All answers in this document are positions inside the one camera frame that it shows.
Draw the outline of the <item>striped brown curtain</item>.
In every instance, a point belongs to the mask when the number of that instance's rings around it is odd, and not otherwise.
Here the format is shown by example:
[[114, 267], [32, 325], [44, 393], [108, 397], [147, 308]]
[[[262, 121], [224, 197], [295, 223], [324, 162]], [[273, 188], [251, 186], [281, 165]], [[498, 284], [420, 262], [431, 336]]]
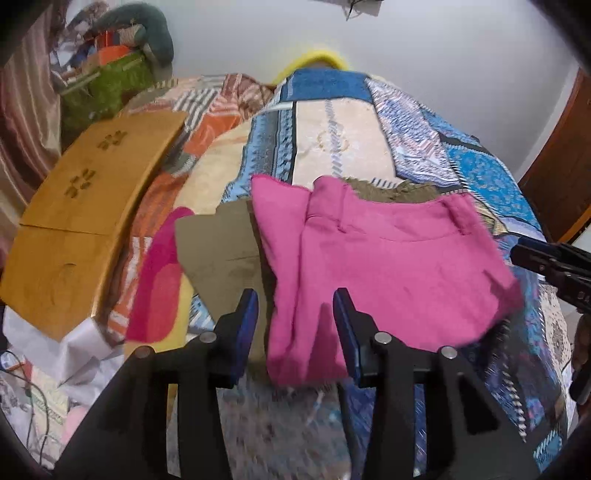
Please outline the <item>striped brown curtain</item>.
[[1, 261], [22, 214], [61, 154], [60, 97], [50, 78], [55, 8], [36, 16], [1, 67]]

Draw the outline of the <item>wooden headboard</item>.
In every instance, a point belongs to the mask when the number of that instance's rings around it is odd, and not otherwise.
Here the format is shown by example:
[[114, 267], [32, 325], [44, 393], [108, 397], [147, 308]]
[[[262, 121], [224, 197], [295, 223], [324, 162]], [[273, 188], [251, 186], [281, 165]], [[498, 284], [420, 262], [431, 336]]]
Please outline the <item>wooden headboard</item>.
[[98, 318], [131, 216], [185, 119], [160, 110], [96, 122], [34, 194], [1, 299], [42, 334], [61, 341]]

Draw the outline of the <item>pink pants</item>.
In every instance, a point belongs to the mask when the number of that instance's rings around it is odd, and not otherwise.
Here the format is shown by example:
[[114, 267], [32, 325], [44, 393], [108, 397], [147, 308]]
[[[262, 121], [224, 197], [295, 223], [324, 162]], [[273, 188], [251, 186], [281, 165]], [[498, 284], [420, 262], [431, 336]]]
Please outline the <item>pink pants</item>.
[[276, 276], [266, 353], [276, 385], [346, 377], [332, 315], [341, 288], [379, 329], [428, 351], [474, 342], [523, 306], [467, 194], [380, 203], [334, 177], [304, 188], [256, 175], [252, 207]]

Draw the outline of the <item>brown wooden door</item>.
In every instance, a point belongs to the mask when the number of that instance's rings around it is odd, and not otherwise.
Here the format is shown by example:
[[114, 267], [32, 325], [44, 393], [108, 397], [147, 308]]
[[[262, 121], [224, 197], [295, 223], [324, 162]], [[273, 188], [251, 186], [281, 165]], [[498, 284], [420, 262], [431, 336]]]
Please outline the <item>brown wooden door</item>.
[[542, 230], [570, 242], [590, 223], [590, 76], [580, 70], [552, 134], [519, 181]]

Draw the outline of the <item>olive green pants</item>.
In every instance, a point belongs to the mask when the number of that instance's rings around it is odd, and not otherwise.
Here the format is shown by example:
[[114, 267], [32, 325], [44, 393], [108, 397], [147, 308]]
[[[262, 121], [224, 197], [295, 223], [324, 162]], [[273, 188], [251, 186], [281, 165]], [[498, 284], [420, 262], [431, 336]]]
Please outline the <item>olive green pants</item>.
[[332, 324], [341, 287], [374, 318], [387, 317], [419, 291], [433, 263], [428, 246], [448, 218], [442, 200], [372, 202], [331, 177], [307, 189], [257, 175], [251, 198], [177, 220], [176, 246], [214, 318], [253, 288], [273, 299], [270, 322], [287, 333]]

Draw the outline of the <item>white crumpled cloth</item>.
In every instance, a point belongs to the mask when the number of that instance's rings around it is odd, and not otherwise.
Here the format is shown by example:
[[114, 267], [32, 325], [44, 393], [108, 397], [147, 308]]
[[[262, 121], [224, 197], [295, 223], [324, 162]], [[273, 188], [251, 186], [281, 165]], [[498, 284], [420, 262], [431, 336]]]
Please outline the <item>white crumpled cloth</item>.
[[123, 363], [120, 345], [110, 345], [97, 323], [87, 318], [56, 341], [11, 308], [3, 316], [10, 350], [31, 364], [35, 430], [29, 451], [47, 467], [53, 465], [69, 438], [69, 410], [90, 407]]

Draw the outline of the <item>pink and yellow cloth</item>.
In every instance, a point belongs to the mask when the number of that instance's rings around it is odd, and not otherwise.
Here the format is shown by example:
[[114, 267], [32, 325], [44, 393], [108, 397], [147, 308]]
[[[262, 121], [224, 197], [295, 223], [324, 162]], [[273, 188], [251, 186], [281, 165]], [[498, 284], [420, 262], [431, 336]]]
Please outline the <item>pink and yellow cloth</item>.
[[185, 344], [193, 288], [177, 259], [176, 220], [191, 216], [174, 209], [154, 235], [143, 261], [124, 341], [124, 355], [147, 345], [156, 352]]

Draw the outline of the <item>green cloth bag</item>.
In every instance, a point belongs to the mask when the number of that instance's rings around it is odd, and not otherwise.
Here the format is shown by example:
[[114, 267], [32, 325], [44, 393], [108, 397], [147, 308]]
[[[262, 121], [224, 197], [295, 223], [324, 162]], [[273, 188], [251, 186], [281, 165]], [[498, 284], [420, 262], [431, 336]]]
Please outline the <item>green cloth bag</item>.
[[136, 94], [154, 84], [148, 60], [130, 53], [99, 67], [60, 93], [61, 143], [66, 149], [91, 124], [113, 118]]

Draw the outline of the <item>yellow pillow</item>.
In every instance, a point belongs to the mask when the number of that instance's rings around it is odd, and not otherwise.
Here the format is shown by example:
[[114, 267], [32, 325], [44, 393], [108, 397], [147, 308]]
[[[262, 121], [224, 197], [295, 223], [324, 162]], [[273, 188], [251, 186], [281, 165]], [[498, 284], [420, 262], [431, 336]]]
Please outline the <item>yellow pillow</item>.
[[341, 71], [349, 70], [349, 63], [338, 53], [327, 49], [312, 49], [288, 63], [287, 66], [276, 75], [276, 78], [274, 78], [273, 81], [270, 81], [269, 86], [276, 87], [297, 70], [315, 66]]

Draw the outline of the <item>dark green pillow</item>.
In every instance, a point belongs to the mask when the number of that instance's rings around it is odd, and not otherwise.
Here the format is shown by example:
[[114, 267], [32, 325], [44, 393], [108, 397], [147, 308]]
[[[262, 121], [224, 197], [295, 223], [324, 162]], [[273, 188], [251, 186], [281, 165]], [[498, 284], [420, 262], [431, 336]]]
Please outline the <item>dark green pillow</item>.
[[174, 47], [164, 14], [145, 2], [127, 3], [100, 16], [90, 28], [93, 35], [115, 31], [120, 43], [139, 48], [156, 67], [168, 67]]

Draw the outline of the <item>orange striped patchwork blanket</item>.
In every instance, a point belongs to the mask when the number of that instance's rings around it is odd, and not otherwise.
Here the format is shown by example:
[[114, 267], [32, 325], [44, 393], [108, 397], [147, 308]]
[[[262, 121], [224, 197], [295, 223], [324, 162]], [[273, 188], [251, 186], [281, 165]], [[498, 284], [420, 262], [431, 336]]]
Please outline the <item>orange striped patchwork blanket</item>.
[[181, 111], [186, 119], [135, 210], [113, 274], [107, 329], [116, 340], [121, 341], [126, 333], [152, 237], [172, 211], [197, 160], [217, 137], [252, 118], [271, 98], [273, 87], [245, 74], [205, 75], [158, 82], [133, 97], [119, 112], [127, 117]]

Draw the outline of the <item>blue patchwork bedspread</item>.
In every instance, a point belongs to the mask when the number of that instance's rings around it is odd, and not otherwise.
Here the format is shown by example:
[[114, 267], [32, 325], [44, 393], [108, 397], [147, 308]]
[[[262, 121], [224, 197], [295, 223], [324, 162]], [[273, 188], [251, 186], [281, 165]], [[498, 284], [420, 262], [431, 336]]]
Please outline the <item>blue patchwork bedspread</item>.
[[[176, 205], [211, 214], [245, 199], [253, 175], [311, 187], [322, 175], [345, 179], [362, 197], [419, 202], [469, 193], [503, 254], [541, 227], [506, 166], [480, 141], [377, 77], [298, 70], [280, 83], [245, 126], [198, 129], [204, 152], [190, 157]], [[531, 446], [540, 468], [558, 456], [568, 417], [562, 368], [570, 347], [555, 289], [516, 268], [524, 310], [467, 354], [491, 394]], [[351, 383], [281, 390], [260, 365], [218, 394], [223, 433], [239, 479], [359, 478], [375, 394]]]

